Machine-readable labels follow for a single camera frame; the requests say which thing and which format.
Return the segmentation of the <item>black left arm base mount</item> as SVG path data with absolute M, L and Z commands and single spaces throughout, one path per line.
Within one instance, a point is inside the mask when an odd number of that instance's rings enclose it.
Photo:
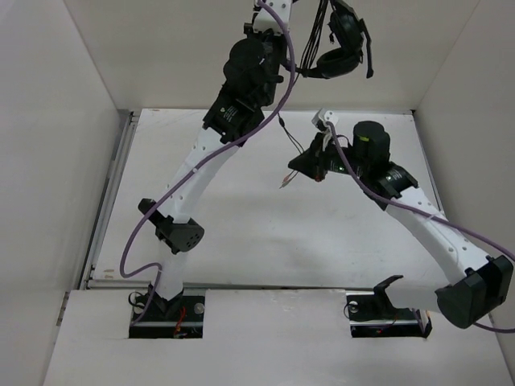
M 185 289 L 169 306 L 155 295 L 145 313 L 148 294 L 133 291 L 128 296 L 131 316 L 130 339 L 202 339 L 206 291 Z

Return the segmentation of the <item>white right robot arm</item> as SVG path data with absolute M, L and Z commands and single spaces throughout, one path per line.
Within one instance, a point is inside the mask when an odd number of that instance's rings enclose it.
M 434 288 L 403 289 L 393 275 L 376 285 L 373 308 L 389 317 L 401 308 L 442 314 L 467 329 L 502 305 L 514 272 L 514 255 L 476 232 L 451 224 L 427 198 L 404 167 L 390 159 L 390 136 L 375 121 L 355 124 L 352 140 L 339 142 L 336 126 L 317 118 L 318 132 L 308 148 L 288 166 L 316 182 L 333 172 L 351 176 L 365 195 L 407 229 L 443 271 L 447 283 Z

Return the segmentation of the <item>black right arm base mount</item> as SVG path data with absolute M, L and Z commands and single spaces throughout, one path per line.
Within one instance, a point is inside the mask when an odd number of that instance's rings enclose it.
M 355 339 L 422 338 L 433 326 L 423 310 L 388 306 L 374 292 L 347 292 L 344 316 Z

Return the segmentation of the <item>black over-ear headphones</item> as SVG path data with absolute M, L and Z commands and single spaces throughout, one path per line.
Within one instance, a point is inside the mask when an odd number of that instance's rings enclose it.
M 323 28 L 335 47 L 319 55 Z M 320 1 L 311 32 L 295 71 L 304 78 L 330 80 L 366 64 L 365 76 L 374 76 L 372 39 L 364 19 L 345 1 Z

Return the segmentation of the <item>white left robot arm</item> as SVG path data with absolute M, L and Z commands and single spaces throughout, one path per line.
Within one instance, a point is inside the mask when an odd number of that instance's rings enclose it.
M 172 255 L 156 265 L 158 275 L 149 288 L 148 298 L 159 317 L 178 314 L 185 258 L 204 236 L 204 229 L 192 218 L 193 209 L 218 170 L 270 121 L 262 110 L 273 104 L 276 87 L 283 81 L 279 69 L 293 57 L 284 22 L 276 27 L 246 26 L 245 38 L 229 52 L 223 67 L 225 81 L 172 186 L 158 201 L 143 199 L 138 205 Z

